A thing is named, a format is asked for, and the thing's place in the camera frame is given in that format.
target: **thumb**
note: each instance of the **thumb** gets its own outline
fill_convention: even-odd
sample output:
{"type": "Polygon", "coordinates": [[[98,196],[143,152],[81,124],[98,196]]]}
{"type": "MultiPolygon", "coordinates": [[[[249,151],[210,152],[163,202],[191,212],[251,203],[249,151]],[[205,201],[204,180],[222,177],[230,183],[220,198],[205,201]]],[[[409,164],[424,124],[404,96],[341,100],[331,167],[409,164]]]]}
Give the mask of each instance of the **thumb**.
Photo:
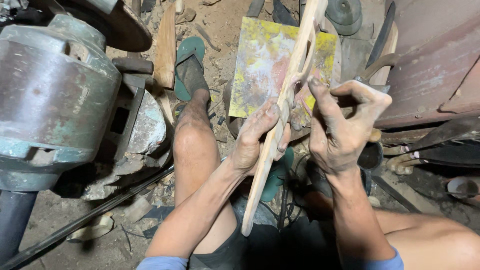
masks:
{"type": "Polygon", "coordinates": [[[278,122],[278,118],[280,117],[280,106],[276,103],[272,104],[270,108],[268,108],[258,120],[252,124],[249,133],[250,135],[259,140],[260,137],[271,130],[276,123],[278,122]]]}

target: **left hand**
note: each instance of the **left hand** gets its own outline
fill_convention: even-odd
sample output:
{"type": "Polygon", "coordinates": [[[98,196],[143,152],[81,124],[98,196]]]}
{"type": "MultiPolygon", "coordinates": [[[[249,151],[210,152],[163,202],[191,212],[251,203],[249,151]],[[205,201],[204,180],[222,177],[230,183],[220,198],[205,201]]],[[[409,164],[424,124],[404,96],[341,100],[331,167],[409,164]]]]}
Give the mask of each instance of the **left hand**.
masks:
{"type": "MultiPolygon", "coordinates": [[[[233,151],[228,158],[231,159],[233,169],[243,176],[255,174],[258,157],[263,146],[260,137],[276,125],[280,116],[280,107],[276,102],[277,98],[267,99],[257,111],[247,118],[239,131],[233,151]]],[[[287,123],[277,146],[278,152],[275,160],[279,160],[283,156],[289,141],[290,124],[287,123]]]]}

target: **foot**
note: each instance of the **foot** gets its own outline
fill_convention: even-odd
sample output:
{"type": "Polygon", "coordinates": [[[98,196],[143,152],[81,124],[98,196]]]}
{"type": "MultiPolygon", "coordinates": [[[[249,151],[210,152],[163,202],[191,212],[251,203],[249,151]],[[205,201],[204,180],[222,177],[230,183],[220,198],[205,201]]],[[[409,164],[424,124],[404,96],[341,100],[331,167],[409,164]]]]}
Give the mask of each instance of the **foot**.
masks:
{"type": "Polygon", "coordinates": [[[193,98],[194,93],[198,89],[206,90],[210,96],[210,92],[207,90],[208,85],[205,81],[202,66],[198,62],[197,58],[192,55],[177,66],[178,77],[185,85],[190,97],[193,98]]]}

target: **right hand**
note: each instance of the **right hand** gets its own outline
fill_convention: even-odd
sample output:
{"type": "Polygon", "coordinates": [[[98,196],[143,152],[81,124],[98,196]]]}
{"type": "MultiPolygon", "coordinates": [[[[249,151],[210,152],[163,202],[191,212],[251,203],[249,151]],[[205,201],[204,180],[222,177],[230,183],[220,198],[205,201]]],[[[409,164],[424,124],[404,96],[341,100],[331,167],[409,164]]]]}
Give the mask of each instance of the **right hand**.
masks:
{"type": "Polygon", "coordinates": [[[310,135],[310,153],[330,184],[346,172],[357,172],[357,160],[372,131],[373,123],[392,103],[392,98],[361,82],[350,80],[328,91],[317,78],[308,80],[316,99],[310,135]],[[356,113],[345,119],[333,96],[352,96],[356,113]]]}

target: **black pipe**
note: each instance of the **black pipe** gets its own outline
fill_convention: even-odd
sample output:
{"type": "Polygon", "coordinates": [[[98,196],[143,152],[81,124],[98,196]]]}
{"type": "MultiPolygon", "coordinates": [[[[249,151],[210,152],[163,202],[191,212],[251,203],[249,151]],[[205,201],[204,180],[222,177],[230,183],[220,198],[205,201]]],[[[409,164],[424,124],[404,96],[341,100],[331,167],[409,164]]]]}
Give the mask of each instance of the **black pipe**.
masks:
{"type": "Polygon", "coordinates": [[[18,253],[38,192],[0,193],[0,265],[18,253]]]}

